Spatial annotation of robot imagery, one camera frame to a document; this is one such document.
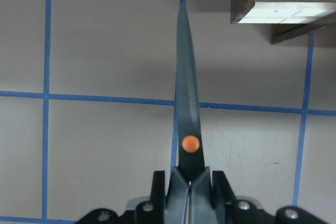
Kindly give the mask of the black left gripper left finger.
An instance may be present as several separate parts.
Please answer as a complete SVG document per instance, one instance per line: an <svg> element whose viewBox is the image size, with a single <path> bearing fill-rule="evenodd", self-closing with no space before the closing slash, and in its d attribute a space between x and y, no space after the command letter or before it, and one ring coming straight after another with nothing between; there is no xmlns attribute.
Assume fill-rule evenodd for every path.
<svg viewBox="0 0 336 224"><path fill-rule="evenodd" d="M98 208L83 216L76 223L163 223L164 200L165 172L155 171L149 200L137 204L133 210L126 210L121 216L113 210Z"/></svg>

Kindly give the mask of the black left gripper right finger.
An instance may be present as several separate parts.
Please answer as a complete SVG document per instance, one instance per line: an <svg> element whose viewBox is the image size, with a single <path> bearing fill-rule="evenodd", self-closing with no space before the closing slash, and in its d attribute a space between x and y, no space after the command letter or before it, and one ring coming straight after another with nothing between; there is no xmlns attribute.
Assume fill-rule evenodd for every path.
<svg viewBox="0 0 336 224"><path fill-rule="evenodd" d="M295 206L279 208L273 216L247 198L237 198L222 171L213 171L214 209L219 223L325 223Z"/></svg>

